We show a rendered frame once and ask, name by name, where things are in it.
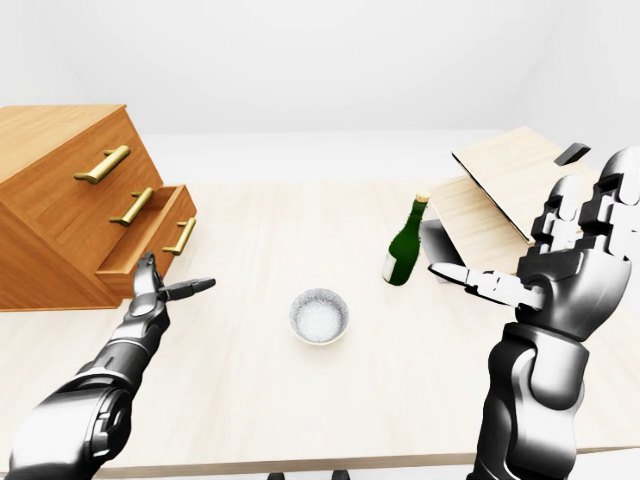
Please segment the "wooden cabinet with drawers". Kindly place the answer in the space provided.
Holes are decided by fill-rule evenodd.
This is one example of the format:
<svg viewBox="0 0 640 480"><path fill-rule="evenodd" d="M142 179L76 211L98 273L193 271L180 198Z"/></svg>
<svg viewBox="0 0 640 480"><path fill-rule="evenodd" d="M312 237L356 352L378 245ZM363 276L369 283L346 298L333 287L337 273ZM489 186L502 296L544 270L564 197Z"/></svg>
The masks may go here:
<svg viewBox="0 0 640 480"><path fill-rule="evenodd" d="M173 187L174 194L140 248L118 269L95 273L79 267L54 235L0 198L0 311L117 307L131 296L136 263L149 251L158 271L165 273L176 256L162 248L180 237L178 221L196 217L188 189Z"/></svg>

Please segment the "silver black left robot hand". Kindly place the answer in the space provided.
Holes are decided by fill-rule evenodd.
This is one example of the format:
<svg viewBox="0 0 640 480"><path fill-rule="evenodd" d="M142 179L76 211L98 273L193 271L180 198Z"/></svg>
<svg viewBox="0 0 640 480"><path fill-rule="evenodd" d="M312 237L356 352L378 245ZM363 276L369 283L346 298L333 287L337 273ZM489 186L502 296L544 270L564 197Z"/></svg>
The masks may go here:
<svg viewBox="0 0 640 480"><path fill-rule="evenodd" d="M158 303L185 299L216 285L214 278L201 278L165 286L151 251L137 261L136 268L132 284L133 300L128 308L128 314L133 317L150 314Z"/></svg>

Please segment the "speckled grey bowl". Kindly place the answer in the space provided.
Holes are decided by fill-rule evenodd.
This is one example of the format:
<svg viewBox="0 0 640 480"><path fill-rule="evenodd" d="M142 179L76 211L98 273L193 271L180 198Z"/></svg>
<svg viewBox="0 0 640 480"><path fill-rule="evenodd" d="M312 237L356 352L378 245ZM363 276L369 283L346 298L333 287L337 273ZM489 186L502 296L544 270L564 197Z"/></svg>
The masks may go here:
<svg viewBox="0 0 640 480"><path fill-rule="evenodd" d="M339 340L348 328L348 306L332 290L309 289L291 304L289 324L299 340L314 346L329 345Z"/></svg>

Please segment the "green glass bottle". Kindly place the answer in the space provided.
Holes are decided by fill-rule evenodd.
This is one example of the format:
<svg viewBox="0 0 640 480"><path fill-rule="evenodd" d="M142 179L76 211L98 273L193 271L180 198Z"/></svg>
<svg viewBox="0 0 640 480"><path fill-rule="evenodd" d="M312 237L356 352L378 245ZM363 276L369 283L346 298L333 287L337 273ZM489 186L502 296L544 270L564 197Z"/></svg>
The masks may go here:
<svg viewBox="0 0 640 480"><path fill-rule="evenodd" d="M404 285L411 276L420 250L419 229L431 194L416 194L403 228L391 241L382 267L382 278L390 285Z"/></svg>

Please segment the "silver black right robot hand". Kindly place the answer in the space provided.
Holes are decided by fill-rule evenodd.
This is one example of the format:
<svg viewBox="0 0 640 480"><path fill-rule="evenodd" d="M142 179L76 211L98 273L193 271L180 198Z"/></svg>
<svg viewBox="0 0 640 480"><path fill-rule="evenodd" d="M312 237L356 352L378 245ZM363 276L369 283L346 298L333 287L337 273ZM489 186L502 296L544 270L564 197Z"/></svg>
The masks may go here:
<svg viewBox="0 0 640 480"><path fill-rule="evenodd" d="M429 271L513 307L520 323L585 341L619 305L640 255L640 146L607 161L588 201L578 187L574 175L554 185L515 274L444 262Z"/></svg>

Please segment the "pale wooden box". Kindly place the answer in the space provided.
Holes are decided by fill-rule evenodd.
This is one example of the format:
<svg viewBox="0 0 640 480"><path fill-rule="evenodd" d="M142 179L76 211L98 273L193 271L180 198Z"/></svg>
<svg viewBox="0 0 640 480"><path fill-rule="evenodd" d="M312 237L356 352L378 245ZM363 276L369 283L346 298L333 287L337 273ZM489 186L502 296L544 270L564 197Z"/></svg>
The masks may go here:
<svg viewBox="0 0 640 480"><path fill-rule="evenodd" d="M463 174L434 187L430 205L466 267L515 273L534 244L532 223L561 177L577 175L579 199L591 197L599 173L581 161L556 164L563 152L521 127L452 153Z"/></svg>

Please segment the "small black block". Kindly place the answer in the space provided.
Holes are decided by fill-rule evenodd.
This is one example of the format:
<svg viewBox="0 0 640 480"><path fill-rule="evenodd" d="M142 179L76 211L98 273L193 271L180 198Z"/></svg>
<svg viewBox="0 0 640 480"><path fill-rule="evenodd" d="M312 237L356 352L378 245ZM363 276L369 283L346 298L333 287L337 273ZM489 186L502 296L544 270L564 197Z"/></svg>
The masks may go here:
<svg viewBox="0 0 640 480"><path fill-rule="evenodd" d="M569 165L579 161L590 150L591 148L589 146L583 143L574 142L554 160L554 163L558 166Z"/></svg>

